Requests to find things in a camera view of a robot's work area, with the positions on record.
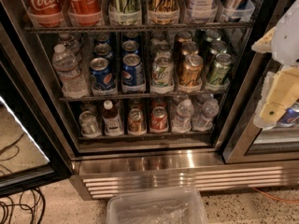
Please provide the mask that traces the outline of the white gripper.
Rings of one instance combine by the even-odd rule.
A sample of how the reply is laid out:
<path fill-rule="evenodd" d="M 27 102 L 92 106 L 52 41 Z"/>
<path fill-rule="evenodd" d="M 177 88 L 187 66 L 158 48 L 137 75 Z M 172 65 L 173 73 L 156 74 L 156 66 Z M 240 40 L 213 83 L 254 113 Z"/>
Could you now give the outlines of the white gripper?
<path fill-rule="evenodd" d="M 272 52 L 272 39 L 276 28 L 271 28 L 251 49 L 259 53 Z M 261 129 L 270 130 L 299 99 L 299 67 L 284 65 L 277 73 L 268 72 L 263 80 L 261 99 L 259 100 L 253 124 Z"/>

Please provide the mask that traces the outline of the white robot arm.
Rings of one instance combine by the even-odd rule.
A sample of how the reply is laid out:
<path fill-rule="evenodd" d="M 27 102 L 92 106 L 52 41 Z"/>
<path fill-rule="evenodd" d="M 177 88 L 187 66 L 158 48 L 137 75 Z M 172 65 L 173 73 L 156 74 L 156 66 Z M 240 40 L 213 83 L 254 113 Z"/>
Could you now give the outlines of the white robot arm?
<path fill-rule="evenodd" d="M 267 73 L 253 118 L 256 127 L 270 129 L 299 99 L 299 0 L 251 49 L 271 53 L 282 65 L 276 73 Z"/>

